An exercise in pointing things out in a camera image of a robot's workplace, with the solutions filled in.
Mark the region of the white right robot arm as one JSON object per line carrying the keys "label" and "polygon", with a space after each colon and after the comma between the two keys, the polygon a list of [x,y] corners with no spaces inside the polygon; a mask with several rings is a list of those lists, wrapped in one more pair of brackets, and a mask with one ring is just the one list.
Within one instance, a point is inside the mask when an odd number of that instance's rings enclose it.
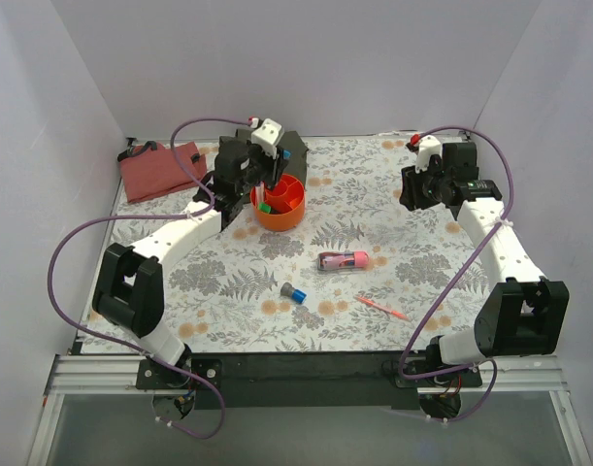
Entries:
{"label": "white right robot arm", "polygon": [[423,363],[403,356],[403,377],[443,386],[488,358],[554,353],[569,290],[549,280],[522,247],[498,186],[479,175],[476,145],[415,135],[407,147],[416,161],[402,171],[401,204],[451,211],[473,242],[490,294],[472,327],[432,339]]}

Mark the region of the black highlighter green cap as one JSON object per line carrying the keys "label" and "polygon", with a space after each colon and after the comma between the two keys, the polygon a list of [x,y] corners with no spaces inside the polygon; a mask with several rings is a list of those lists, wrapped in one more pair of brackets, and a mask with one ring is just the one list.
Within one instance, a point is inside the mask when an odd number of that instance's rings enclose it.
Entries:
{"label": "black highlighter green cap", "polygon": [[260,202],[258,204],[258,210],[262,213],[269,214],[272,211],[272,208],[268,204]]}

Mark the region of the orange round divided container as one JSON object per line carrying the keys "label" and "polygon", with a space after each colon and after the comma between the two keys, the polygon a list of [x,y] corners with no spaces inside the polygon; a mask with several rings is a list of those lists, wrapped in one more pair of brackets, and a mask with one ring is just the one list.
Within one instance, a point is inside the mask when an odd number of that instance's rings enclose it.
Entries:
{"label": "orange round divided container", "polygon": [[254,216],[267,230],[283,232],[296,227],[305,216],[306,198],[303,184],[295,177],[283,174],[277,186],[265,188],[265,202],[272,211],[269,214],[258,210],[256,187],[250,192],[249,200]]}

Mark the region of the white pen pink cap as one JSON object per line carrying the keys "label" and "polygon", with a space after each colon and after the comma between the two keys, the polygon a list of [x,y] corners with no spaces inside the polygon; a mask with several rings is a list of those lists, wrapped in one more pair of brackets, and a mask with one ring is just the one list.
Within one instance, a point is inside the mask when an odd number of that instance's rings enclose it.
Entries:
{"label": "white pen pink cap", "polygon": [[261,182],[255,189],[256,191],[256,200],[258,203],[265,202],[265,184]]}

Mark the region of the grey blue short marker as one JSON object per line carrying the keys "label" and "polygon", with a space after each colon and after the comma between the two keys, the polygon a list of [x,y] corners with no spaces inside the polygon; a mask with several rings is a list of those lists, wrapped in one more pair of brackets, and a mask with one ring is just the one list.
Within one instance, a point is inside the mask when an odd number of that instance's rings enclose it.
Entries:
{"label": "grey blue short marker", "polygon": [[291,283],[288,282],[285,282],[281,286],[280,295],[289,298],[299,305],[302,305],[307,298],[307,294],[304,291],[295,288]]}

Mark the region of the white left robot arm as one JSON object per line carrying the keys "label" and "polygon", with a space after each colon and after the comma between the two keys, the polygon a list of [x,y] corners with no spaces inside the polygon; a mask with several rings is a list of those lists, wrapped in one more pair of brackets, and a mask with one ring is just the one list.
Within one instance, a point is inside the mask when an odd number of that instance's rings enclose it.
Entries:
{"label": "white left robot arm", "polygon": [[291,153],[257,137],[219,143],[214,168],[199,181],[182,219],[165,223],[130,246],[114,243],[104,252],[92,309],[132,338],[155,361],[168,386],[185,386],[192,375],[188,346],[163,321],[164,279],[181,259],[224,230],[242,211],[250,192],[274,187]]}

